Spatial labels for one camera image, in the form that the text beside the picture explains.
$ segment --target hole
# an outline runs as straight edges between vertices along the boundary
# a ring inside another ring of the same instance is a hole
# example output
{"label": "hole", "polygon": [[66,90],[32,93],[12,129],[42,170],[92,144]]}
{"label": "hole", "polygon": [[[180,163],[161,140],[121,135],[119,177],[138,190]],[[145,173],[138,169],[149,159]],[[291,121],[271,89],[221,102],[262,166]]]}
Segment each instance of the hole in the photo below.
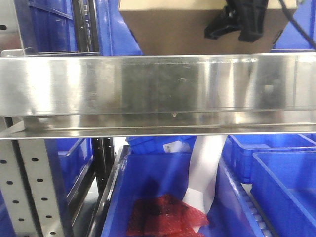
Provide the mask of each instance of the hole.
{"label": "hole", "polygon": [[0,30],[5,31],[7,29],[6,25],[0,25]]}

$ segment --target stainless steel shelf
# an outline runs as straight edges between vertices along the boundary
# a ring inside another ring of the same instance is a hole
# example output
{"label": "stainless steel shelf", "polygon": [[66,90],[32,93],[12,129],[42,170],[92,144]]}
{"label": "stainless steel shelf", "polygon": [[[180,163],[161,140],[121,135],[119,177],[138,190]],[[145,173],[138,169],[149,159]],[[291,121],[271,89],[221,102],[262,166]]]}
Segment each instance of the stainless steel shelf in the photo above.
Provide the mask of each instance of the stainless steel shelf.
{"label": "stainless steel shelf", "polygon": [[316,54],[0,59],[2,139],[316,131]]}

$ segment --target blue plastic crate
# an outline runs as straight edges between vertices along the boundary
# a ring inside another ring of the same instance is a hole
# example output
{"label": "blue plastic crate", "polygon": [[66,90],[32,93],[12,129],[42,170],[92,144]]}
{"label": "blue plastic crate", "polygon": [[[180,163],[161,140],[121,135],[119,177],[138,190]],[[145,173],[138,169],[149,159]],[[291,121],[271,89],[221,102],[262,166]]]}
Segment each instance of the blue plastic crate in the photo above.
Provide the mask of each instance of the blue plastic crate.
{"label": "blue plastic crate", "polygon": [[69,192],[92,156],[91,139],[57,139],[57,149],[66,192]]}
{"label": "blue plastic crate", "polygon": [[29,0],[39,52],[77,51],[71,0]]}
{"label": "blue plastic crate", "polygon": [[196,136],[157,136],[157,137],[127,137],[133,154],[162,154],[173,152],[181,146],[180,152],[192,152]]}
{"label": "blue plastic crate", "polygon": [[[298,10],[294,14],[296,21],[302,26],[305,32],[312,39],[315,37],[315,0],[305,0],[300,4]],[[275,44],[276,49],[312,49],[311,45],[300,35],[300,33],[288,23],[281,37]]]}
{"label": "blue plastic crate", "polygon": [[[155,198],[169,193],[182,199],[188,187],[189,165],[190,154],[125,157],[101,237],[126,236],[133,204],[139,198]],[[210,225],[199,231],[206,237],[264,236],[223,162],[218,170],[216,196],[208,219]]]}
{"label": "blue plastic crate", "polygon": [[316,142],[301,134],[228,136],[222,156],[242,183],[251,183],[254,152],[312,151]]}
{"label": "blue plastic crate", "polygon": [[7,212],[2,193],[0,192],[0,236],[16,237],[12,222]]}
{"label": "blue plastic crate", "polygon": [[255,153],[252,194],[280,237],[316,236],[316,152]]}

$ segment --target white label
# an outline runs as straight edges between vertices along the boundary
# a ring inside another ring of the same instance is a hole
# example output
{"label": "white label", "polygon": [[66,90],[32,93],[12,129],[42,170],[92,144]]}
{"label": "white label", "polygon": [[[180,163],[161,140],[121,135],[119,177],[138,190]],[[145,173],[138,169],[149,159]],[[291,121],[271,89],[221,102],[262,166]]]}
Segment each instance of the white label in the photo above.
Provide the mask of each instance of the white label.
{"label": "white label", "polygon": [[190,146],[188,143],[175,141],[170,142],[163,145],[164,152],[171,153],[171,152],[190,152]]}

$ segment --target perforated metal post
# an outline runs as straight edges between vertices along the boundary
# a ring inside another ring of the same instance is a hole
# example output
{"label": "perforated metal post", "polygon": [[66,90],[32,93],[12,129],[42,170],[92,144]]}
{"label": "perforated metal post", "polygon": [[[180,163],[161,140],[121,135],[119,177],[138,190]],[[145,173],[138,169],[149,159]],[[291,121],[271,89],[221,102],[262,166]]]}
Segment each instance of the perforated metal post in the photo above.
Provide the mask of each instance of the perforated metal post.
{"label": "perforated metal post", "polygon": [[[0,130],[6,128],[0,119]],[[17,237],[41,237],[34,202],[16,141],[0,141],[0,189]]]}
{"label": "perforated metal post", "polygon": [[40,226],[45,237],[72,237],[62,170],[54,139],[20,140]]}

